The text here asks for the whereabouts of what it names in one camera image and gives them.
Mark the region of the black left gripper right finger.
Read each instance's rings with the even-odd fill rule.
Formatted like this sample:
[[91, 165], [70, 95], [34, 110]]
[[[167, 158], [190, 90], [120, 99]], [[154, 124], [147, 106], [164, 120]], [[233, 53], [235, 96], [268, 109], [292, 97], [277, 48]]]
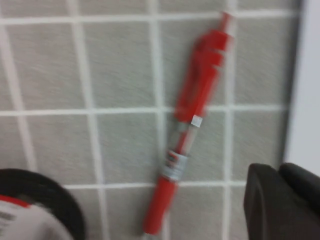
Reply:
[[309, 203], [314, 212], [320, 211], [320, 177], [294, 164], [283, 163], [278, 170], [298, 196]]

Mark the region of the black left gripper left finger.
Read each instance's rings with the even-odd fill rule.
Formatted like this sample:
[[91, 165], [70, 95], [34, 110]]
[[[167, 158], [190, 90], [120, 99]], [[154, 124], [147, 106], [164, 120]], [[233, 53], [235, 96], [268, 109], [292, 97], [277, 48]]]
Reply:
[[250, 240], [318, 240], [320, 211], [313, 211], [270, 165], [248, 168], [243, 209]]

